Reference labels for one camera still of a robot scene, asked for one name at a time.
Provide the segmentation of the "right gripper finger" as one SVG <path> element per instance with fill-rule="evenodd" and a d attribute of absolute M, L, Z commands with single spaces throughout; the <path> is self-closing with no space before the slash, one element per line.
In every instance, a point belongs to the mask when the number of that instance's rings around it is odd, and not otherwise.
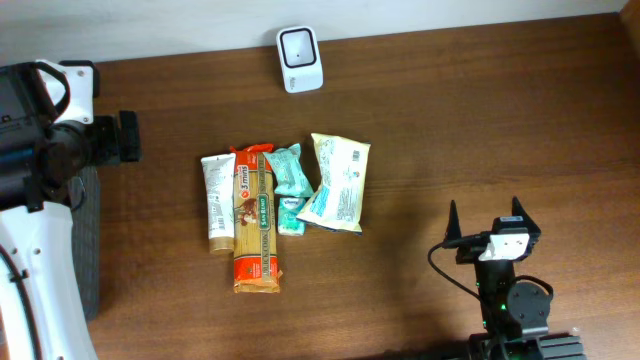
<path fill-rule="evenodd" d="M 461 239 L 461 228 L 459 224 L 459 216 L 457 211 L 456 202 L 452 200 L 449 208 L 449 218 L 446 227 L 442 246 L 444 248 L 457 247 L 458 241 Z"/>
<path fill-rule="evenodd" d="M 517 196 L 514 196 L 512 198 L 511 213 L 513 216 L 520 216 L 522 218 L 522 223 L 530 235 L 532 236 L 541 235 L 541 229 L 533 221 L 533 219 L 528 215 L 528 213 L 524 210 L 524 207 L 522 206 Z"/>

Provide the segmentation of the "yellow white wipes pack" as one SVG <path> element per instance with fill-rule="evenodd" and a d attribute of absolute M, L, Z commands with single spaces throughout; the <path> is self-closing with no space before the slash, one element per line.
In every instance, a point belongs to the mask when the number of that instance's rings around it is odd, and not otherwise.
<path fill-rule="evenodd" d="M 311 137 L 321 182 L 297 219 L 331 231 L 361 234 L 371 145 L 336 135 L 312 133 Z"/>

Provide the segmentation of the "small teal tissue pack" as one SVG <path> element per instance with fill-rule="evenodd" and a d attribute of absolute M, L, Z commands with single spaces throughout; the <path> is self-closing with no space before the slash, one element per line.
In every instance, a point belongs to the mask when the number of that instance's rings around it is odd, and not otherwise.
<path fill-rule="evenodd" d="M 302 236 L 306 225 L 297 216 L 306 203 L 304 198 L 282 197 L 278 208 L 277 232 L 283 236 Z"/>

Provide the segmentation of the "teal snack pouch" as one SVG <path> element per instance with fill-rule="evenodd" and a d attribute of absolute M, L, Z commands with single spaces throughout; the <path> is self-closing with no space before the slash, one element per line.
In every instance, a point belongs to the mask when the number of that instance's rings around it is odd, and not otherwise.
<path fill-rule="evenodd" d="M 299 143 L 265 153 L 264 156 L 276 177 L 276 194 L 298 198 L 310 198 L 314 194 L 300 163 Z"/>

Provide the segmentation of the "orange spaghetti packet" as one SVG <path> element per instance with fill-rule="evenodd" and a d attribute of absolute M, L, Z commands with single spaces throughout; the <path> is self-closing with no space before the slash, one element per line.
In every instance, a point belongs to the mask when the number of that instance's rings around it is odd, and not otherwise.
<path fill-rule="evenodd" d="M 234 291 L 278 293 L 277 229 L 273 170 L 265 155 L 272 144 L 233 149 Z"/>

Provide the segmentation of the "white cream tube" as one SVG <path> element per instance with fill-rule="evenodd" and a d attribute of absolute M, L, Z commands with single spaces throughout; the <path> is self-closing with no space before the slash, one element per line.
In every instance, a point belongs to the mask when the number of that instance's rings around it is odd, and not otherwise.
<path fill-rule="evenodd" d="M 209 251 L 216 255 L 229 254 L 234 250 L 235 161 L 233 153 L 201 159 L 207 199 Z"/>

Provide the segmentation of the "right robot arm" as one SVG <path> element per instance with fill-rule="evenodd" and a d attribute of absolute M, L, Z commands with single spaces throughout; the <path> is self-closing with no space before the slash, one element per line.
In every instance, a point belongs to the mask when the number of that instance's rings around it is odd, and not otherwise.
<path fill-rule="evenodd" d="M 454 249 L 458 265 L 474 267 L 474 290 L 458 281 L 453 284 L 479 301 L 485 329 L 483 334 L 469 337 L 470 359 L 543 357 L 539 339 L 549 333 L 547 319 L 554 290 L 534 276 L 517 275 L 514 267 L 531 255 L 541 234 L 517 198 L 512 199 L 509 216 L 495 218 L 488 231 L 466 236 L 461 232 L 456 204 L 450 204 L 440 247 Z"/>

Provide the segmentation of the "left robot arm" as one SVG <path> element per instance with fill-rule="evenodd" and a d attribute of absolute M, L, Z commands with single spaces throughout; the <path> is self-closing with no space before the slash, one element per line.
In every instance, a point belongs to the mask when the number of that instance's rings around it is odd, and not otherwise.
<path fill-rule="evenodd" d="M 73 216 L 88 171 L 138 162 L 137 115 L 97 115 L 89 60 L 1 69 L 1 328 L 14 359 L 93 359 L 73 259 Z"/>

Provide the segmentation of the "white barcode scanner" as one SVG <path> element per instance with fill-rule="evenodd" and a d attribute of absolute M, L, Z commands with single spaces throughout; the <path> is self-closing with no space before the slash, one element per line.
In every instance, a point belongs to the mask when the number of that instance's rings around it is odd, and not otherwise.
<path fill-rule="evenodd" d="M 294 26 L 280 30 L 276 35 L 276 45 L 287 93 L 308 92 L 323 86 L 321 56 L 311 27 Z"/>

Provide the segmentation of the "grey plastic mesh basket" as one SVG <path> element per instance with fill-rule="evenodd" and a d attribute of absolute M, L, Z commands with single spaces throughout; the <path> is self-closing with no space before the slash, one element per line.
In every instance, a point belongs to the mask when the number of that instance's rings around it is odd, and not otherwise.
<path fill-rule="evenodd" d="M 95 167 L 86 167 L 69 185 L 72 204 L 72 257 L 87 322 L 97 317 L 100 300 L 101 188 Z"/>

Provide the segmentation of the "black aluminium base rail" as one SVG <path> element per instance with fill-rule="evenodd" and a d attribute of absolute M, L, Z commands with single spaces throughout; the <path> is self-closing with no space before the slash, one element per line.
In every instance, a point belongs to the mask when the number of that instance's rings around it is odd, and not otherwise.
<path fill-rule="evenodd" d="M 499 340 L 474 334 L 468 341 L 467 359 L 471 360 L 586 360 L 579 336 L 553 334 L 528 340 Z"/>

